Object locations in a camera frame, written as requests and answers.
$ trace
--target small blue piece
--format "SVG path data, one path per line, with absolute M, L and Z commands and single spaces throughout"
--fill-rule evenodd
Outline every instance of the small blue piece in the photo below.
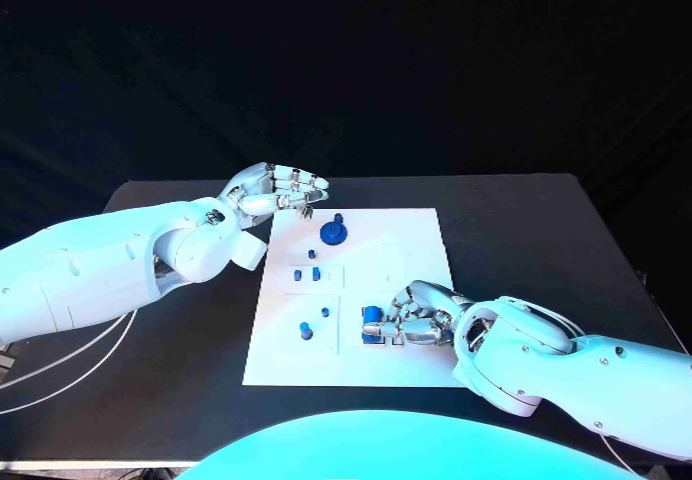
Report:
M 363 309 L 363 325 L 366 323 L 376 323 L 381 320 L 381 310 L 378 307 L 364 307 Z M 377 335 L 363 335 L 363 343 L 378 344 L 383 343 L 381 337 Z
M 319 239 L 327 245 L 338 245 L 348 235 L 345 225 L 342 224 L 342 216 L 340 213 L 334 215 L 334 221 L 327 222 L 319 228 Z
M 312 338 L 312 331 L 309 330 L 306 322 L 299 324 L 299 336 L 302 337 L 302 340 L 309 340 Z

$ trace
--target dark background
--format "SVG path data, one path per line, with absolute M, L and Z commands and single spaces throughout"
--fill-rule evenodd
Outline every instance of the dark background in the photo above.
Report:
M 0 247 L 260 161 L 569 172 L 690 345 L 688 45 L 684 2 L 0 0 Z

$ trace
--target black curtain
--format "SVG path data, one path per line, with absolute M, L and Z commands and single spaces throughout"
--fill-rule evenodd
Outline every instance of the black curtain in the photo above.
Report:
M 0 0 L 0 246 L 259 161 L 570 172 L 684 326 L 690 37 L 683 2 Z

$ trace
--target black table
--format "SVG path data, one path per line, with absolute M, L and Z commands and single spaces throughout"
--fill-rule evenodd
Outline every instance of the black table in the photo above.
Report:
M 223 185 L 129 182 L 105 210 L 216 196 Z M 511 295 L 562 313 L 586 332 L 678 350 L 570 175 L 337 178 L 316 206 L 436 208 L 453 286 L 469 298 Z M 266 221 L 252 230 L 263 240 L 269 226 Z M 0 460 L 197 461 L 298 417 L 394 409 L 514 429 L 613 461 L 596 435 L 546 401 L 520 418 L 465 389 L 242 386 L 262 267 L 247 272 L 229 265 L 213 280 L 174 290 L 139 310 L 119 349 L 90 377 L 50 401 L 0 416 Z M 32 339 L 8 378 L 69 353 L 105 327 Z M 37 381 L 2 392 L 0 406 L 69 383 L 118 332 Z M 634 465 L 671 462 L 612 443 Z

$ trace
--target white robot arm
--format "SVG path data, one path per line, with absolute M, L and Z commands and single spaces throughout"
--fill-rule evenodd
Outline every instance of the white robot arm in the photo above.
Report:
M 505 412 L 530 416 L 544 398 L 592 432 L 692 459 L 690 356 L 583 335 L 566 318 L 515 298 L 475 303 L 417 280 L 363 333 L 452 344 L 453 377 Z
M 80 218 L 0 251 L 0 345 L 110 320 L 229 261 L 253 270 L 266 245 L 244 228 L 276 210 L 311 217 L 327 181 L 259 163 L 220 195 Z

